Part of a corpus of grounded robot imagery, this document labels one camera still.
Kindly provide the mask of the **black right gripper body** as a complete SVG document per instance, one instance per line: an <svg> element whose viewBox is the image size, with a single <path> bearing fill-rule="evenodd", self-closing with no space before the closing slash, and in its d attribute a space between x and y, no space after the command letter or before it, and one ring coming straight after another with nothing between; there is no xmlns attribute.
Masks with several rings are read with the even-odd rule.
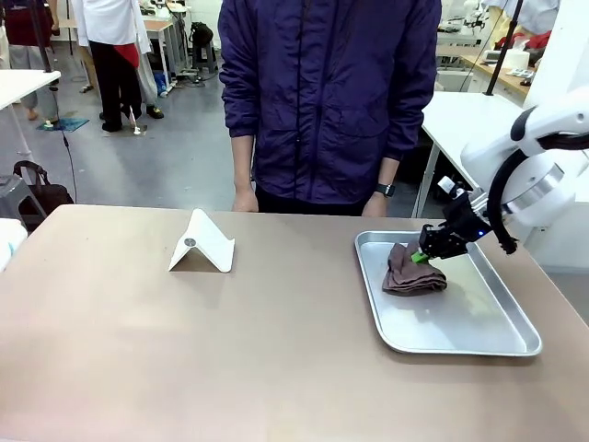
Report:
<svg viewBox="0 0 589 442"><path fill-rule="evenodd" d="M467 192L447 205L443 214L442 226L466 242L476 242L489 233L489 224L473 211Z"/></svg>

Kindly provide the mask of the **brown cloth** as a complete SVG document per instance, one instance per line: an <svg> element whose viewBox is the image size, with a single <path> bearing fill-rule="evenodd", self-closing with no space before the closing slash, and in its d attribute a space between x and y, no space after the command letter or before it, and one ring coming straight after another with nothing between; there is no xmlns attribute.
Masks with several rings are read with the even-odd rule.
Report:
<svg viewBox="0 0 589 442"><path fill-rule="evenodd" d="M382 289L393 295L412 297L426 291L442 292L447 288L445 274L428 261L415 262L412 256L418 252L417 242L408 245L395 243L387 257L387 272Z"/></svg>

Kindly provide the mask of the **person right forearm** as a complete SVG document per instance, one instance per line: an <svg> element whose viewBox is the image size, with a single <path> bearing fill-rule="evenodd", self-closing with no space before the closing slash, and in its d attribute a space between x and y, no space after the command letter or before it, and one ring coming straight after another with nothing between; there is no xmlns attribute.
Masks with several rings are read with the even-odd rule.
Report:
<svg viewBox="0 0 589 442"><path fill-rule="evenodd" d="M231 139L236 192L251 189L251 166L254 137L244 135Z"/></svg>

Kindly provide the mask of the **person left forearm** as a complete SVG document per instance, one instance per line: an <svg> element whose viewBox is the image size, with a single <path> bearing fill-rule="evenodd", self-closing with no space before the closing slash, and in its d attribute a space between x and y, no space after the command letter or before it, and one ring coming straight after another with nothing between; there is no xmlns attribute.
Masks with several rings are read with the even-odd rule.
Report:
<svg viewBox="0 0 589 442"><path fill-rule="evenodd" d="M384 157L378 173L378 184L392 185L398 172L399 161L394 158Z"/></svg>

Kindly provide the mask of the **silver metal tray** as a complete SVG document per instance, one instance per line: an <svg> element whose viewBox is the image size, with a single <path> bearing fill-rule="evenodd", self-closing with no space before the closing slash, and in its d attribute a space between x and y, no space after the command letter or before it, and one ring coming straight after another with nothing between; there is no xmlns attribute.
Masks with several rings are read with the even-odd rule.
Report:
<svg viewBox="0 0 589 442"><path fill-rule="evenodd" d="M469 243L464 255L434 260L446 275L446 290L411 297L386 293L389 253L418 236L416 231L365 231L354 241L375 327L386 345L424 355L541 353L539 333L476 243Z"/></svg>

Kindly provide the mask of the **large white table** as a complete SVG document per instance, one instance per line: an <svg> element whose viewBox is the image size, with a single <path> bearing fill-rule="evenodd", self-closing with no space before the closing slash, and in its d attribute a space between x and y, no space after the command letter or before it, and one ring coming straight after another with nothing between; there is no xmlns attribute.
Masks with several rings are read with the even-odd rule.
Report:
<svg viewBox="0 0 589 442"><path fill-rule="evenodd" d="M501 125L512 122L521 110L521 107L498 95L436 91L423 110L422 129L433 145L411 216L417 218L422 215L439 156L446 157L462 178L476 188L477 182L462 165L462 150L483 135L496 133Z"/></svg>

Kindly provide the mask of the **person torso blue jacket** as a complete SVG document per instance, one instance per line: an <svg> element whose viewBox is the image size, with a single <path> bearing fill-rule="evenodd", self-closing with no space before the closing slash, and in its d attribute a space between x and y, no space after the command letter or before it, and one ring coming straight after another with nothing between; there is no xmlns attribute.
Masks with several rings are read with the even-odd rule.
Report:
<svg viewBox="0 0 589 442"><path fill-rule="evenodd" d="M223 0L225 124L252 135L258 213L362 216L417 145L441 0Z"/></svg>

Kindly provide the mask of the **black pole with base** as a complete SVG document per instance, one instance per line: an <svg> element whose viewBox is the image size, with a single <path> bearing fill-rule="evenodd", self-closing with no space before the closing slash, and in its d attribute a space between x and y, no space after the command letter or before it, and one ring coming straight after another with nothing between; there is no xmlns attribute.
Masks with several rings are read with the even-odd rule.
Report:
<svg viewBox="0 0 589 442"><path fill-rule="evenodd" d="M503 45L500 50L497 64L495 65L495 68L494 68L493 73L491 75L491 80L489 81L488 87L487 87L486 91L484 92L485 96L490 97L493 95L493 90L496 86L497 80L498 80L500 72L502 70L503 59L505 57L507 50L509 49L510 43L513 39L515 28L517 27L518 18L519 18L523 3L524 3L524 0L517 0L516 6L514 9L514 13L512 15L512 18L511 18L511 21L509 24L508 31L506 33Z"/></svg>

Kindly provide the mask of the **red cloth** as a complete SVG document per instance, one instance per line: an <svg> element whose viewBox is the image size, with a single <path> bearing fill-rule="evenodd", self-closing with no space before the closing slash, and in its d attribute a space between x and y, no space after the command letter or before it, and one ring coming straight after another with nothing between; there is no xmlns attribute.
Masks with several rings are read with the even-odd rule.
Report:
<svg viewBox="0 0 589 442"><path fill-rule="evenodd" d="M535 35L529 39L529 41L525 44L525 49L527 51L543 51L549 42L549 38L551 35L551 31L545 32L540 35Z"/></svg>

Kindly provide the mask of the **white lab equipment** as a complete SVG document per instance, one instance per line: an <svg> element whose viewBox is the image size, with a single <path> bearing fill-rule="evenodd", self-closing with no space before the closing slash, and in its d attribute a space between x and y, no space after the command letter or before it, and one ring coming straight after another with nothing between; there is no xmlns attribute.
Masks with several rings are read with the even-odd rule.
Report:
<svg viewBox="0 0 589 442"><path fill-rule="evenodd" d="M476 34L484 30L488 8L482 0L441 0L442 18L439 32Z"/></svg>

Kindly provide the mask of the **grey stool with black bag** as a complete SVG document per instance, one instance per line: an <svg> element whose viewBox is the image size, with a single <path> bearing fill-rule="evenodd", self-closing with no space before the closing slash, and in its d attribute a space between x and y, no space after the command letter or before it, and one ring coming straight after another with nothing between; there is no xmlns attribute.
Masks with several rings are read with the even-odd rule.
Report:
<svg viewBox="0 0 589 442"><path fill-rule="evenodd" d="M191 44L191 67L202 71L206 69L210 74L217 70L217 59L213 45L214 33L202 22L193 22L189 42Z"/></svg>

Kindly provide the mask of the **dark brown handbag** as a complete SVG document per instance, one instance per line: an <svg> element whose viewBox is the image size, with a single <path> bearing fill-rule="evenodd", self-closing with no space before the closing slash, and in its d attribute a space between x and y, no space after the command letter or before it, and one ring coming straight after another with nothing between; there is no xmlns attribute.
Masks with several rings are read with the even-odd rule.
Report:
<svg viewBox="0 0 589 442"><path fill-rule="evenodd" d="M74 199L63 185L50 183L48 173L42 166L32 161L21 160L14 165L13 174L23 178L24 169L33 174L29 189L45 215L50 215L61 205L74 203ZM31 202L24 202L19 207L19 212L24 216L24 224L28 232L34 231L43 220L36 206Z"/></svg>

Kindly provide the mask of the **grey plastic stool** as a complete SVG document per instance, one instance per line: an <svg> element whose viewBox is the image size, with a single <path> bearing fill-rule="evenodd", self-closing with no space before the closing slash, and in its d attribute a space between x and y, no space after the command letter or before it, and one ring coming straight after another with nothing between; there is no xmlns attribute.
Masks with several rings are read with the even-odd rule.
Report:
<svg viewBox="0 0 589 442"><path fill-rule="evenodd" d="M33 206L32 215L22 215L20 206L29 201ZM28 184L15 175L0 176L0 218L19 220L23 225L27 221L42 222L47 217Z"/></svg>

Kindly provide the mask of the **white side table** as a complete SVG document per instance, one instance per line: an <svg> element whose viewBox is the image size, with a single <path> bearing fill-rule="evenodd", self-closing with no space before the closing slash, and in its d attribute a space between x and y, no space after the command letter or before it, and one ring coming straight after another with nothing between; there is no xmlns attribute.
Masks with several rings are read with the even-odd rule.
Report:
<svg viewBox="0 0 589 442"><path fill-rule="evenodd" d="M33 161L27 140L19 124L13 104L26 95L48 86L61 77L60 71L44 72L42 70L0 70L0 112L6 111L6 117L12 125L17 141L15 149L21 159Z"/></svg>

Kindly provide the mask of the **bystander grey trousers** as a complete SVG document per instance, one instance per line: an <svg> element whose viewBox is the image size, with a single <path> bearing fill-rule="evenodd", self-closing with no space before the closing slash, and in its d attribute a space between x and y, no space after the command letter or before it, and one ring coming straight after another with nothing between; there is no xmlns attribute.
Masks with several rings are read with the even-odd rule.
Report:
<svg viewBox="0 0 589 442"><path fill-rule="evenodd" d="M40 25L48 55L51 36L59 31L57 0L38 0ZM0 0L0 23L7 37L9 62L12 69L44 70L31 21L28 0ZM58 121L58 110L49 86L42 87L21 99L30 121L39 115L44 121Z"/></svg>

